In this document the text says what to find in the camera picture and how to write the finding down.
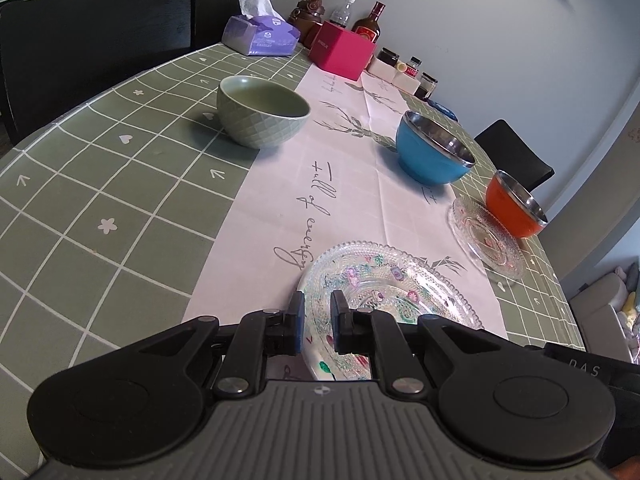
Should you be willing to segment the blue steel bowl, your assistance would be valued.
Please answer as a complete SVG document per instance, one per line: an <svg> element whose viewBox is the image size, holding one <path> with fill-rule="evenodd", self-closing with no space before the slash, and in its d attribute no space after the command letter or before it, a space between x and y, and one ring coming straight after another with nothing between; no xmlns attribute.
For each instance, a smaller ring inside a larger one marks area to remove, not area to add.
<svg viewBox="0 0 640 480"><path fill-rule="evenodd" d="M465 176L476 163L470 149L434 120L407 110L396 130L400 166L425 185L444 185Z"/></svg>

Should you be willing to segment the white box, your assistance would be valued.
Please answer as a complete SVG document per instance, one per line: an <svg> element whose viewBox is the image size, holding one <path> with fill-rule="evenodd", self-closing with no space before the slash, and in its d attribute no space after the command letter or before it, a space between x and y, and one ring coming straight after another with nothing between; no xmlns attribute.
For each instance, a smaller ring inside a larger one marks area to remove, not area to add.
<svg viewBox="0 0 640 480"><path fill-rule="evenodd" d="M392 84L399 90L408 94L413 94L420 87L420 80L410 76L405 72L396 70Z"/></svg>
<svg viewBox="0 0 640 480"><path fill-rule="evenodd" d="M387 82L392 82L398 74L395 65L387 64L379 58L372 58L367 67L367 72Z"/></svg>

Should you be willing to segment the green checked tablecloth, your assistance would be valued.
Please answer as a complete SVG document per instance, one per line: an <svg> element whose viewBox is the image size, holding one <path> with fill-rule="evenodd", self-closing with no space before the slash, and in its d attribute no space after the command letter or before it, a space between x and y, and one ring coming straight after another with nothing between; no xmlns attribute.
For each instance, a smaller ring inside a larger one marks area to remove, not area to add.
<svg viewBox="0 0 640 480"><path fill-rule="evenodd" d="M218 84L262 77L314 108L274 151L221 130ZM434 108L370 76L319 74L304 51L247 58L211 46L116 84L1 159L1 474L42 461L27 402L66 367L202 313L231 323L236 297L287 297L326 249L374 240L452 281L485 326L517 344L580 347L574 316L536 238L518 281L482 273L452 238L450 198L482 198L494 172L424 188L392 149L404 110Z"/></svg>

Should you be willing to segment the white box right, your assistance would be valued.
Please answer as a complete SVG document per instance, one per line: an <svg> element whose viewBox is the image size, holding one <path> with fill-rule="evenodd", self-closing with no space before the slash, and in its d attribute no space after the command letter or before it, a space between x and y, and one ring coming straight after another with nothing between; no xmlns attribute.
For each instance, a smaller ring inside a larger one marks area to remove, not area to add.
<svg viewBox="0 0 640 480"><path fill-rule="evenodd" d="M408 94L413 94L420 87L420 80L410 76L405 72L396 70L392 84L399 90Z"/></svg>

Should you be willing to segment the white box left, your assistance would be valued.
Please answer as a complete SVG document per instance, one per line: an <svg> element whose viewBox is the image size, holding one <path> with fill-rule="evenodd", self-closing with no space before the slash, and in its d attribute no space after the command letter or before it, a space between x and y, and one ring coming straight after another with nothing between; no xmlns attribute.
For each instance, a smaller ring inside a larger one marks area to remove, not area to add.
<svg viewBox="0 0 640 480"><path fill-rule="evenodd" d="M395 65L387 64L379 58L372 58L367 67L367 72L387 82L392 82L398 74Z"/></svg>

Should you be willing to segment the far black chair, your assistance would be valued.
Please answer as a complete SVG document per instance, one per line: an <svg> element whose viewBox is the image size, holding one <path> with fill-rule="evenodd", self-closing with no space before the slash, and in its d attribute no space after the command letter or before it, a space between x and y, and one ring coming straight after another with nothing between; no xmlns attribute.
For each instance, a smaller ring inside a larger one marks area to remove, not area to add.
<svg viewBox="0 0 640 480"><path fill-rule="evenodd" d="M191 0L191 50L221 42L228 21L240 13L239 0Z"/></svg>

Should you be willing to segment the amber liquor bottle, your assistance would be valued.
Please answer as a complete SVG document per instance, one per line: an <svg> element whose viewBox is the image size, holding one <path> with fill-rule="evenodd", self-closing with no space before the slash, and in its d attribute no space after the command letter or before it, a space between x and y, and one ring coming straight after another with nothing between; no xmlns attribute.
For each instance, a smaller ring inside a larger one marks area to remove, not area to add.
<svg viewBox="0 0 640 480"><path fill-rule="evenodd" d="M372 44L375 44L381 33L378 20L380 19L384 9L384 3L379 1L375 3L369 15L366 18L360 18L360 20L356 21L354 26L352 26L352 32L358 36L366 38L372 42Z"/></svg>

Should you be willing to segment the clear plastic bottle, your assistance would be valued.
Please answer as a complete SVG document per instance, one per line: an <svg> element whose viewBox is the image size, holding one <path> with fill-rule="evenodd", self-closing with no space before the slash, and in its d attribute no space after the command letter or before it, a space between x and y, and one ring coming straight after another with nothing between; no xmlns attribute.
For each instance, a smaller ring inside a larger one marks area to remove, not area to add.
<svg viewBox="0 0 640 480"><path fill-rule="evenodd" d="M345 28L348 24L350 14L352 13L352 5L356 0L345 0L345 2L335 8L330 17L329 22L341 28Z"/></svg>

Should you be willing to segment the pink cube box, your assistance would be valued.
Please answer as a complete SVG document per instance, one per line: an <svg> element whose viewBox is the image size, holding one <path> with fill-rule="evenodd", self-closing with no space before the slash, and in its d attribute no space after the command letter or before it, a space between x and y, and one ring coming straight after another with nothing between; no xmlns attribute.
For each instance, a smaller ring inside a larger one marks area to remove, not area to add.
<svg viewBox="0 0 640 480"><path fill-rule="evenodd" d="M320 70L357 81L368 66L375 44L363 36L324 22L309 52L309 59Z"/></svg>

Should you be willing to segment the large glass plate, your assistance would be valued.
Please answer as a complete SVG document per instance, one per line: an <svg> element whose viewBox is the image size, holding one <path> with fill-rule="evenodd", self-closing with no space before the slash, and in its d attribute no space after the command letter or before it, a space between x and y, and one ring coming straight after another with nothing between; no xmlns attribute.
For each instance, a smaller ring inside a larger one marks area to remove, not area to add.
<svg viewBox="0 0 640 480"><path fill-rule="evenodd" d="M518 281L523 278L525 258L520 245L483 204L468 196L457 197L447 220L459 246L478 261L478 267Z"/></svg>

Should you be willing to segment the blue packet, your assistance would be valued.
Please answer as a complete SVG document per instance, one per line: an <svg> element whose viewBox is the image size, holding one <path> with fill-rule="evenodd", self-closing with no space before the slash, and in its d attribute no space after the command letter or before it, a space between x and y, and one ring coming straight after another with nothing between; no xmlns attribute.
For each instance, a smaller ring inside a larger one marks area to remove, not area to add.
<svg viewBox="0 0 640 480"><path fill-rule="evenodd" d="M447 116L449 119L453 120L454 122L458 121L457 115L454 114L454 112L449 108L447 108L446 106L442 106L431 99L427 99L426 102L430 107L433 107L434 110L438 110L439 113L442 113L443 115Z"/></svg>

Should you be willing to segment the orange steel bowl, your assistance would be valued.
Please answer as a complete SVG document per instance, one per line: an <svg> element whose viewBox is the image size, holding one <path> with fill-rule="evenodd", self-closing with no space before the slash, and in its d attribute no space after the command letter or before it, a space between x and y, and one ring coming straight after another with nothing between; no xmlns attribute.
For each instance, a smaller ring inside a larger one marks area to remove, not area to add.
<svg viewBox="0 0 640 480"><path fill-rule="evenodd" d="M485 194L486 208L516 238L537 235L548 224L541 206L520 182L497 170Z"/></svg>

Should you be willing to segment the right side black chair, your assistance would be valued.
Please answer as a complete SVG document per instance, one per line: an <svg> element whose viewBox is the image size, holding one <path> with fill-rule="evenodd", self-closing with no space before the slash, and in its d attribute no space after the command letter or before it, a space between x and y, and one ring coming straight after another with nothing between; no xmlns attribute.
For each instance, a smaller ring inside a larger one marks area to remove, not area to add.
<svg viewBox="0 0 640 480"><path fill-rule="evenodd" d="M554 176L554 170L540 159L504 120L498 119L474 138L498 170L514 177L528 192Z"/></svg>

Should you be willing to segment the green ceramic bowl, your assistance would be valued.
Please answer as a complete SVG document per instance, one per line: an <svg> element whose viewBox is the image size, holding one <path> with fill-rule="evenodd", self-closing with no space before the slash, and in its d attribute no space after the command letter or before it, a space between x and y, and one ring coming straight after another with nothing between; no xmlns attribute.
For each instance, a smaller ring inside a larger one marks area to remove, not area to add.
<svg viewBox="0 0 640 480"><path fill-rule="evenodd" d="M271 80L229 76L217 89L217 115L230 138L244 148L275 148L291 140L311 114L295 91Z"/></svg>

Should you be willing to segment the brown ceramic jar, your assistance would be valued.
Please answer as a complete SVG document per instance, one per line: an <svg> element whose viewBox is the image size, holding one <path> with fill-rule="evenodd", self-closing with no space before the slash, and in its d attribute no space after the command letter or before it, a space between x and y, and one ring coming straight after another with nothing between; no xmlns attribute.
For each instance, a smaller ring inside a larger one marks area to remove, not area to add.
<svg viewBox="0 0 640 480"><path fill-rule="evenodd" d="M299 0L288 16L288 24L299 31L298 41L306 49L311 49L317 37L322 26L324 12L326 9L322 0Z"/></svg>

